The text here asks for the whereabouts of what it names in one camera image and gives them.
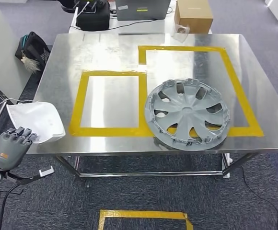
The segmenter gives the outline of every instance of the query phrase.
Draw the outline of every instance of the yellow tape square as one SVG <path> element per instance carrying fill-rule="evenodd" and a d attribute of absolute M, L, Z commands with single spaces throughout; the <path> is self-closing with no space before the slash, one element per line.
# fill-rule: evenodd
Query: yellow tape square
<path fill-rule="evenodd" d="M 106 218 L 184 219 L 186 230 L 193 230 L 187 213 L 163 211 L 100 210 L 98 230 L 104 230 Z"/>
<path fill-rule="evenodd" d="M 147 50 L 172 50 L 172 51 L 196 51 L 196 52 L 219 52 L 234 88 L 248 127 L 230 127 L 228 137 L 263 137 L 264 132 L 260 127 L 250 103 L 248 101 L 242 86 L 238 79 L 230 57 L 223 47 L 218 46 L 138 46 L 139 64 L 147 64 Z"/>
<path fill-rule="evenodd" d="M 139 86 L 138 127 L 130 128 L 95 128 L 80 127 L 82 111 L 90 76 L 137 76 Z M 78 137 L 142 137 L 152 135 L 144 119 L 144 105 L 147 97 L 147 74 L 135 71 L 85 71 L 82 73 L 76 99 L 69 126 L 70 134 Z"/>

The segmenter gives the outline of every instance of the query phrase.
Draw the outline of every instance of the metal bracket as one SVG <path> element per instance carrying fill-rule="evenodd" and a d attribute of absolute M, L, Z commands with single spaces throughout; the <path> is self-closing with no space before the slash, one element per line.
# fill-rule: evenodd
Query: metal bracket
<path fill-rule="evenodd" d="M 55 158 L 63 166 L 66 167 L 73 175 L 80 178 L 82 177 L 125 177 L 125 176 L 210 176 L 210 175 L 222 175 L 224 178 L 230 178 L 230 172 L 240 167 L 252 157 L 257 156 L 258 153 L 246 153 L 245 155 L 234 161 L 230 158 L 230 153 L 222 154 L 222 170 L 219 171 L 187 171 L 187 172 L 128 172 L 128 173 L 82 173 L 79 171 L 79 156 L 76 156 L 74 167 L 62 156 L 56 156 Z"/>

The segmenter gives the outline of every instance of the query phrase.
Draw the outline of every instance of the cardboard box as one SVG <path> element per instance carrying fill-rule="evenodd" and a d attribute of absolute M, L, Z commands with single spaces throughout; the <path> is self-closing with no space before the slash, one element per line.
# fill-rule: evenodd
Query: cardboard box
<path fill-rule="evenodd" d="M 214 20 L 208 0 L 178 0 L 174 19 L 192 34 L 208 34 Z"/>

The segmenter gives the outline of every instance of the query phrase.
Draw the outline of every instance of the black bag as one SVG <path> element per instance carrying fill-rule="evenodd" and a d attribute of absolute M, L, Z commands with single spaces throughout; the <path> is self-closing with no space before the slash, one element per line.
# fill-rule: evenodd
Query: black bag
<path fill-rule="evenodd" d="M 43 72 L 50 53 L 45 42 L 35 32 L 30 32 L 20 39 L 15 56 L 21 60 L 27 70 L 36 73 Z"/>

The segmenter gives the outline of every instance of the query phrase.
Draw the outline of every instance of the metal table top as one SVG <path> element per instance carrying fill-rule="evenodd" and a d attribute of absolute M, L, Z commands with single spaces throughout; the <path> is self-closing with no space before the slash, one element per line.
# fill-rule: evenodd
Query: metal table top
<path fill-rule="evenodd" d="M 54 104 L 67 135 L 28 154 L 179 152 L 153 138 L 143 109 L 153 88 L 181 78 L 213 87 L 230 111 L 228 137 L 204 153 L 278 150 L 278 95 L 242 35 L 60 34 L 35 100 Z"/>

